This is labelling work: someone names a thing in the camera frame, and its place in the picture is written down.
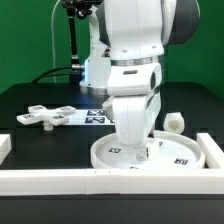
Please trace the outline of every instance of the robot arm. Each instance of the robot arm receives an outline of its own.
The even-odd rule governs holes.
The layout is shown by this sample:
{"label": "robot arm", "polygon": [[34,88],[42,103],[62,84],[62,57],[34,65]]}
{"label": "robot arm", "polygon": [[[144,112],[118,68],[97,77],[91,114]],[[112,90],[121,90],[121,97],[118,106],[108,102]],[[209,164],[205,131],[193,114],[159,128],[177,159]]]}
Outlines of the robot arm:
{"label": "robot arm", "polygon": [[194,33],[200,17],[197,1],[104,0],[97,15],[101,40],[111,47],[108,93],[114,96],[118,141],[134,149],[137,160],[146,160],[146,139],[161,105],[158,56],[164,44],[184,43]]}

